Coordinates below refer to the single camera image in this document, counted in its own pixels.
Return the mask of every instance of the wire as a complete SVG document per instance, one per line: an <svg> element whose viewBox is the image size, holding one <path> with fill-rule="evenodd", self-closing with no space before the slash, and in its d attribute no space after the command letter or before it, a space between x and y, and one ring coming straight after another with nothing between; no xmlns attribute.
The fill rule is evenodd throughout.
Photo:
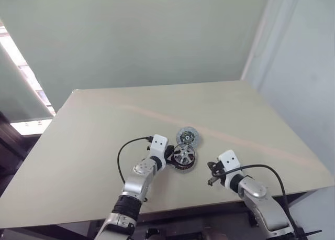
<svg viewBox="0 0 335 240"><path fill-rule="evenodd" d="M239 170L247 169L247 168L267 168L268 170L270 170L270 171L272 171L274 173L274 175L277 177L277 179L279 181L279 184L281 186L281 190L282 190L282 194L283 194L283 200L284 200L284 211L285 211L285 214L287 215L287 218L288 218L289 222L291 223L291 225L293 227L295 235L299 236L299 234L298 234L298 227L297 227L296 223L294 222L294 220L293 220L293 218L292 218L292 216L291 216L291 214L289 212L288 200L287 200L287 195L286 195L286 192L285 192L285 188L284 188L283 182L282 182L281 177L279 176L279 174L272 167L269 167L268 165L264 165L264 164L246 165L246 166L242 166L242 167L239 167L239 168L235 168L235 169L229 170L229 171L227 171L225 173L221 173L221 174L214 174L212 172L212 176L213 177L222 177L222 176L225 176L227 174L230 174L230 173L233 173L233 172L236 172L236 171L239 171Z"/></svg>
<svg viewBox="0 0 335 240"><path fill-rule="evenodd" d="M117 154L117 168L119 170L119 174L120 174L120 177L121 177L121 180L122 182L125 184L125 179L124 179L124 175L122 174L122 171L121 171L121 168L120 168L120 154L121 154L121 151L122 149L127 146L128 144L134 142L134 141L138 141L138 140L142 140L142 139L146 139L147 141L149 142L152 142L152 139L153 137L152 136L147 136L147 137L140 137L140 138L137 138L137 139L132 139L130 141L128 141L127 143L125 143L119 150L119 153Z"/></svg>
<svg viewBox="0 0 335 240"><path fill-rule="evenodd" d="M138 140L141 140L141 139L147 139L148 137L141 137L141 138L137 138L137 139L132 139L130 141L128 141L127 143L125 143L119 150L119 153L117 154L117 168L119 170L119 174L120 174L120 177L121 177L121 180L122 182L125 184L125 179L124 179L124 176L122 174L122 171L121 171L121 168L120 168L120 154L121 154L121 151L122 149L127 146L128 144L134 142L134 141L138 141Z"/></svg>

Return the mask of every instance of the beige table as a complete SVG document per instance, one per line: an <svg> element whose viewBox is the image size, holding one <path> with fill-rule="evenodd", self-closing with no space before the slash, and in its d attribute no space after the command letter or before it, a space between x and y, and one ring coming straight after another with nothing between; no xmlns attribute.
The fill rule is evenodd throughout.
<svg viewBox="0 0 335 240"><path fill-rule="evenodd" d="M243 165L275 168L287 193L334 185L316 155L246 82L77 90L59 110L0 198L0 228L104 218L120 194L116 156L127 141L160 134L175 144L178 130L195 127L202 143L187 174L167 167L156 177L141 212L238 201L218 183L207 185L208 161L233 149ZM127 176L147 155L148 143L125 148ZM280 195L266 169L246 173Z"/></svg>

